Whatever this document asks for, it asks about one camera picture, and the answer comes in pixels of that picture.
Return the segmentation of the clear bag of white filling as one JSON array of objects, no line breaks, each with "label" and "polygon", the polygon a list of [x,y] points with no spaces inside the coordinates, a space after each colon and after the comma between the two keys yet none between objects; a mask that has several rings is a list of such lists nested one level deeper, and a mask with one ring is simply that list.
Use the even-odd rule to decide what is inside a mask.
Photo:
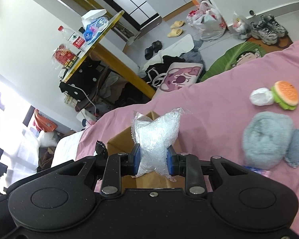
[{"label": "clear bag of white filling", "polygon": [[168,171],[167,149],[178,138],[183,112],[183,109],[176,108],[154,120],[134,112],[131,135],[134,143],[140,145],[140,165],[136,177],[154,171],[172,182],[176,181]]}]

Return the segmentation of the blue white tissue pack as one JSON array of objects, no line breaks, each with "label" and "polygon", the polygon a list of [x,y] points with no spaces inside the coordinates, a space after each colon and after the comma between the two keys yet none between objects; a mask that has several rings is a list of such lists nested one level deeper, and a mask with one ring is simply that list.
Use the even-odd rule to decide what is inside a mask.
[{"label": "blue white tissue pack", "polygon": [[262,176],[265,176],[265,177],[269,177],[270,176],[270,171],[269,170],[263,170],[263,169],[260,169],[260,168],[256,168],[256,167],[251,167],[251,166],[244,166],[244,168],[250,170],[250,171],[253,171],[255,173],[258,173]]}]

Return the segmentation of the grey fluffy plush toy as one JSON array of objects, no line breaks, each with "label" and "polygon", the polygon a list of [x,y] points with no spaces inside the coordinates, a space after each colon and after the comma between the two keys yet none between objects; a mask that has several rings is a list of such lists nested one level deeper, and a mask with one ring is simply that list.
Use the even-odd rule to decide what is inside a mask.
[{"label": "grey fluffy plush toy", "polygon": [[294,132],[293,120],[274,112],[256,114],[242,136],[245,164],[264,170],[278,165],[285,156]]}]

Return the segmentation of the blue knitted cloth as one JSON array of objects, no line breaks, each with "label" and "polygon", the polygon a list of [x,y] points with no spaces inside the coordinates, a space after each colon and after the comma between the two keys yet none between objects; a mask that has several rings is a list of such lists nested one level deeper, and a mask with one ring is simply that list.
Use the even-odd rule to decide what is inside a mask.
[{"label": "blue knitted cloth", "polygon": [[299,129],[295,129],[293,132],[284,160],[292,168],[299,167]]}]

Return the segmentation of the white small appliance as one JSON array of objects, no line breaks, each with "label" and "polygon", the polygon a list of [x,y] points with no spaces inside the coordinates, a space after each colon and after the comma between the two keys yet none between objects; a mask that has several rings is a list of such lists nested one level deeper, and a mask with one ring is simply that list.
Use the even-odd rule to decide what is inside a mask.
[{"label": "white small appliance", "polygon": [[77,120],[81,123],[83,128],[90,127],[96,123],[96,117],[85,109],[82,109],[77,114]]}]

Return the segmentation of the orange cloth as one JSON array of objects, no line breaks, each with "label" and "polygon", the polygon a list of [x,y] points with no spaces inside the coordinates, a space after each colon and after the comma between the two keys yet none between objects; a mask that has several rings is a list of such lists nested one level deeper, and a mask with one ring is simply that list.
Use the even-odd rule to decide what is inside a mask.
[{"label": "orange cloth", "polygon": [[53,132],[57,129],[57,124],[40,115],[39,110],[34,110],[34,125],[38,131]]}]

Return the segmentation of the black polka dot bag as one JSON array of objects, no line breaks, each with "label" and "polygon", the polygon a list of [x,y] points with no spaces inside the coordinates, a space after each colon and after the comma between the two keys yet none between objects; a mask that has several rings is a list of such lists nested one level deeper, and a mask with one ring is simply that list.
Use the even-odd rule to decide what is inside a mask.
[{"label": "black polka dot bag", "polygon": [[86,96],[82,90],[89,95],[96,87],[105,67],[101,61],[94,61],[87,57],[66,83],[59,84],[61,92],[67,93],[77,101],[84,100]]}]

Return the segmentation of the pink bear laptop bag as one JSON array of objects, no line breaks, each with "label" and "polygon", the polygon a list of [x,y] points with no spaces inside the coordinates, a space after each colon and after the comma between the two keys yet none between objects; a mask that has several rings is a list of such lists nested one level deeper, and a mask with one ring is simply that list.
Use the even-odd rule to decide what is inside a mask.
[{"label": "pink bear laptop bag", "polygon": [[205,71],[199,63],[172,63],[158,85],[154,98],[163,93],[180,90],[182,87],[195,84],[198,77]]}]

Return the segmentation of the black slipper left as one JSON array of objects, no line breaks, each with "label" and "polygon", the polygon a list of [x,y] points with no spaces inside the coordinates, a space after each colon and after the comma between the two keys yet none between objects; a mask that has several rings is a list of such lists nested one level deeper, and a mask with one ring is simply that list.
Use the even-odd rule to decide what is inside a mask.
[{"label": "black slipper left", "polygon": [[150,60],[153,57],[153,54],[154,54],[154,50],[150,46],[150,47],[145,49],[144,57],[145,57],[146,60]]}]

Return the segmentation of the black slipper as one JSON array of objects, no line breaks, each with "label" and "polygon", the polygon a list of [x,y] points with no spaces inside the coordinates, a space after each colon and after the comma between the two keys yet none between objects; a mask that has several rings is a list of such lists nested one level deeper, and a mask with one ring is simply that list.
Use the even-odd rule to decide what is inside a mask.
[{"label": "black slipper", "polygon": [[145,49],[144,57],[145,57],[146,60],[150,60],[153,57],[153,54],[154,54],[154,50],[150,46],[150,47]]},{"label": "black slipper", "polygon": [[162,49],[162,43],[159,40],[153,42],[152,49],[155,53],[158,53]]}]

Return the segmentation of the white floor mat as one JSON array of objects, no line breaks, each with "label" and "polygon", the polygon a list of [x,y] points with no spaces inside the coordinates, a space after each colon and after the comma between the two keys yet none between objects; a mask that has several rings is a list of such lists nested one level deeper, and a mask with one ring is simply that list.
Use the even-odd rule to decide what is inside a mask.
[{"label": "white floor mat", "polygon": [[170,45],[168,48],[160,50],[154,57],[152,57],[145,65],[142,70],[146,71],[150,65],[163,62],[164,56],[179,57],[183,53],[187,53],[194,48],[193,37],[188,34]]}]

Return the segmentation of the yellow slipper left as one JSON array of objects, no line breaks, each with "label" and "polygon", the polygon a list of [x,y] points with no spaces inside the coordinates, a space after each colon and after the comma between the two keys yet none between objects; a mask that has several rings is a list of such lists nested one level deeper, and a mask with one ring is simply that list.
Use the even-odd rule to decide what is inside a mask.
[{"label": "yellow slipper left", "polygon": [[182,29],[171,29],[171,32],[167,34],[168,38],[175,38],[183,33]]}]

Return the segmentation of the yellow slipper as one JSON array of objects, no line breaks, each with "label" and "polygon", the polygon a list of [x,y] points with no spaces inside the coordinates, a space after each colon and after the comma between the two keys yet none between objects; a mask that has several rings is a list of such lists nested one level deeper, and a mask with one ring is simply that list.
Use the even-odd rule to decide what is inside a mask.
[{"label": "yellow slipper", "polygon": [[170,29],[181,28],[184,24],[185,24],[184,21],[175,21],[175,22],[170,26]]},{"label": "yellow slipper", "polygon": [[171,32],[167,34],[168,38],[175,38],[183,33],[182,29],[171,29]]}]

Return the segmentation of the blue white plastic bag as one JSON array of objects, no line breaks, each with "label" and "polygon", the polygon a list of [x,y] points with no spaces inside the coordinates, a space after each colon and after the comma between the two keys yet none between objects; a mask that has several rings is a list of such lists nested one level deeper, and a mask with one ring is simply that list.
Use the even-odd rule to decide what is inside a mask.
[{"label": "blue white plastic bag", "polygon": [[83,36],[87,44],[92,44],[109,25],[107,16],[82,17],[81,22],[85,29]]}]

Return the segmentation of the grey sneaker outer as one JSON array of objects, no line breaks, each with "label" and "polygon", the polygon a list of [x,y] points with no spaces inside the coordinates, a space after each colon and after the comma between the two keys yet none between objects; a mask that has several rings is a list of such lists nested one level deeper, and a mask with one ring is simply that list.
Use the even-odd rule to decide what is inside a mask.
[{"label": "grey sneaker outer", "polygon": [[279,41],[279,36],[265,22],[251,22],[251,36],[261,40],[266,45],[276,45]]}]

